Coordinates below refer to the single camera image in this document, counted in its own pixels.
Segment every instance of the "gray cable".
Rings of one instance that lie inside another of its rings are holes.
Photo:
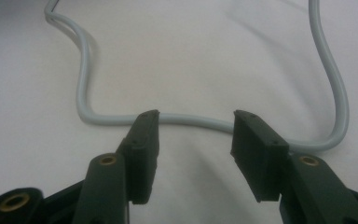
[[[136,119],[136,115],[98,115],[89,108],[87,104],[90,65],[89,42],[79,25],[69,18],[53,11],[58,1],[59,0],[50,0],[48,2],[45,7],[45,15],[47,20],[59,21],[67,25],[76,34],[81,52],[80,75],[76,90],[76,107],[79,117],[84,122],[95,125],[132,125]],[[324,69],[333,90],[336,104],[336,122],[333,131],[324,140],[311,142],[287,140],[292,151],[301,152],[323,151],[335,147],[344,138],[349,123],[348,99],[344,83],[324,38],[319,15],[319,0],[310,0],[310,28],[312,30],[316,48],[324,64]],[[231,122],[192,115],[161,113],[159,116],[159,123],[198,126],[224,133],[233,132],[233,124]]]

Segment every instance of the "white surface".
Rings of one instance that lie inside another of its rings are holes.
[[[35,187],[49,196],[74,184],[129,129],[78,118],[78,49],[46,23],[46,2],[0,1],[0,194]],[[56,10],[90,34],[89,103],[98,113],[156,108],[233,120],[243,109],[283,137],[332,129],[305,0],[61,0]],[[358,1],[322,1],[321,10],[351,123],[344,141],[318,156],[358,190]],[[132,223],[281,222],[277,203],[255,202],[229,155],[230,135],[160,126],[159,138],[152,197],[131,208]]]

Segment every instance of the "hole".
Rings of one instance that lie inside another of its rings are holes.
[[[1,212],[15,211],[26,205],[29,201],[30,201],[30,196],[27,193],[18,193],[12,195],[1,202],[0,211]]]
[[[317,160],[315,160],[314,158],[312,158],[312,157],[303,156],[303,157],[300,157],[300,160],[302,162],[304,162],[305,164],[310,165],[310,166],[319,165],[319,162]]]
[[[342,219],[342,223],[343,224],[358,224],[358,221],[351,217],[344,217],[344,219]]]
[[[116,162],[116,157],[114,156],[106,156],[100,159],[100,164],[101,165],[110,165],[110,164],[114,164]]]

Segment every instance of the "wire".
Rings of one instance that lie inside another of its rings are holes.
[[[77,44],[81,52],[80,75],[76,89],[76,107],[79,117],[84,122],[95,125],[132,125],[137,115],[99,115],[89,108],[87,104],[87,87],[90,74],[89,42],[79,25],[69,18],[54,12],[58,1],[48,1],[45,7],[45,16],[48,21],[59,21],[65,24],[76,34]],[[341,75],[324,37],[319,13],[319,0],[310,0],[310,29],[333,91],[336,105],[336,121],[333,131],[323,140],[310,142],[287,140],[292,151],[300,152],[316,152],[335,147],[344,138],[349,124],[348,98]],[[197,126],[224,133],[233,133],[233,123],[201,116],[161,113],[159,123]]]

